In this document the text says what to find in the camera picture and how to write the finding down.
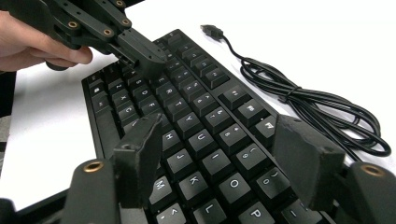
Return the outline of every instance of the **black cable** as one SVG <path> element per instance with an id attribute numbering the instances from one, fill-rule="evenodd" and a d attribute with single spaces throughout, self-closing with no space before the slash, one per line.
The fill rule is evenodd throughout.
<path id="1" fill-rule="evenodd" d="M 218 40 L 224 40 L 231 53 L 241 60 L 241 74 L 263 91 L 275 94 L 279 101 L 289 105 L 303 121 L 310 124 L 316 130 L 330 138 L 335 144 L 340 146 L 354 161 L 361 159 L 354 150 L 361 150 L 378 157 L 387 157 L 391 149 L 387 142 L 381 138 L 380 125 L 376 117 L 368 110 L 354 105 L 347 99 L 335 94 L 323 91 L 305 90 L 286 78 L 279 70 L 273 66 L 261 63 L 251 58 L 246 58 L 233 50 L 230 41 L 223 35 L 223 32 L 213 25 L 201 26 L 203 31 Z M 326 112 L 319 107 L 331 108 L 342 111 L 353 116 L 353 121 L 349 121 Z M 362 128 L 359 124 L 364 121 L 372 131 Z M 360 138 L 353 138 L 344 130 L 349 130 L 357 134 Z M 372 149 L 379 144 L 383 150 Z"/>

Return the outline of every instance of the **usb connector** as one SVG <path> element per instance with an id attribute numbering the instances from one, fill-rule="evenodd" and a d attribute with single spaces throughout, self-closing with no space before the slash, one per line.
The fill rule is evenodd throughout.
<path id="1" fill-rule="evenodd" d="M 206 35 L 217 41 L 220 41 L 223 38 L 222 30 L 214 25 L 201 25 L 201 29 Z"/>

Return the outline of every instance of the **mechanical keyboard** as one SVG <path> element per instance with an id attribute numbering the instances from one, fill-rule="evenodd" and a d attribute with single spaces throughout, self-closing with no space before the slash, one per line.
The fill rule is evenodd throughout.
<path id="1" fill-rule="evenodd" d="M 304 207 L 271 155 L 277 112 L 180 30 L 147 81 L 120 62 L 84 78 L 98 158 L 136 119 L 163 113 L 163 155 L 148 223 L 333 223 Z"/>

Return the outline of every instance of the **white surface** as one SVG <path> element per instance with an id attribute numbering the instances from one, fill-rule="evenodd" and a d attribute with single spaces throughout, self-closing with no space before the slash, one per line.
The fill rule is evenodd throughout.
<path id="1" fill-rule="evenodd" d="M 127 14 L 150 40 L 182 30 L 240 77 L 239 62 L 227 46 L 200 30 L 202 24 L 216 25 L 239 54 L 271 64 L 305 89 L 338 94 L 371 111 L 381 123 L 383 138 L 396 146 L 396 14 L 391 1 L 238 2 L 147 0 L 128 8 Z M 0 179 L 0 196 L 11 198 L 17 209 L 68 188 L 75 167 L 94 157 L 79 82 L 113 61 L 95 54 L 92 64 L 62 73 L 45 65 L 18 73 Z M 260 96 L 280 113 L 290 113 L 277 99 Z M 82 148 L 88 152 L 81 153 Z M 363 158 L 396 173 L 394 153 Z"/>

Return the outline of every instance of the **human hand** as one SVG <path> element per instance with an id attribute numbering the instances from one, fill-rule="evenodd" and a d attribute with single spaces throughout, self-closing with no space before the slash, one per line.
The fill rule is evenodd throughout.
<path id="1" fill-rule="evenodd" d="M 91 60 L 88 47 L 72 50 L 8 12 L 0 11 L 0 71 L 17 71 L 45 61 L 72 67 Z"/>

